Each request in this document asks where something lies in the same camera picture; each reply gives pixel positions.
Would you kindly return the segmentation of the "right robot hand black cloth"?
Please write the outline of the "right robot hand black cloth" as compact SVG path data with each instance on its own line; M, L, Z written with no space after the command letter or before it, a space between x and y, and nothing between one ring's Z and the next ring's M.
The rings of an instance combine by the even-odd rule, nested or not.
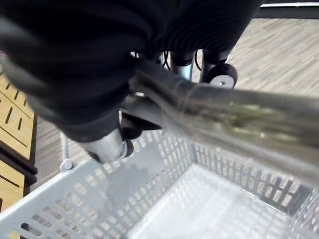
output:
M260 0L3 0L0 50L8 80L43 119L101 162L124 157L120 103L133 52L175 66L195 50L224 60Z

